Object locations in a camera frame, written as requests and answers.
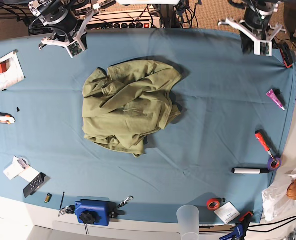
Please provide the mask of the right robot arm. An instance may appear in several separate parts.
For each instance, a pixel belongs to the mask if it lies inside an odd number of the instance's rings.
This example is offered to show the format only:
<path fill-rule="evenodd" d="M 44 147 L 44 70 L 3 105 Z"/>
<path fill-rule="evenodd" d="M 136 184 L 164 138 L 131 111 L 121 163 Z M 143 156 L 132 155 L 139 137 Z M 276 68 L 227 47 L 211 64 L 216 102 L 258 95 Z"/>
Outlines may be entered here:
<path fill-rule="evenodd" d="M 34 0 L 28 4 L 35 20 L 30 31 L 51 30 L 52 35 L 44 37 L 38 48 L 46 46 L 64 48 L 71 58 L 87 50 L 87 25 L 100 12 L 100 6 L 90 0 L 69 3 L 62 0 Z"/>

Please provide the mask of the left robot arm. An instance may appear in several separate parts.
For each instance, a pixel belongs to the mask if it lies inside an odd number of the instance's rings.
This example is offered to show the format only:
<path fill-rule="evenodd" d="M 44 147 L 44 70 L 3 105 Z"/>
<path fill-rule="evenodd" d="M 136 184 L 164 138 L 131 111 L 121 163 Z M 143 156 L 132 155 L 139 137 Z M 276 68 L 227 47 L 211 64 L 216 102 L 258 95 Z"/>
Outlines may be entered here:
<path fill-rule="evenodd" d="M 273 39 L 279 32 L 286 32 L 283 25 L 270 25 L 272 14 L 277 12 L 278 0 L 243 0 L 240 3 L 228 1 L 234 8 L 244 10 L 239 20 L 232 17 L 218 20 L 218 26 L 230 26 L 239 31 L 243 54 L 253 53 L 256 56 L 272 55 Z"/>

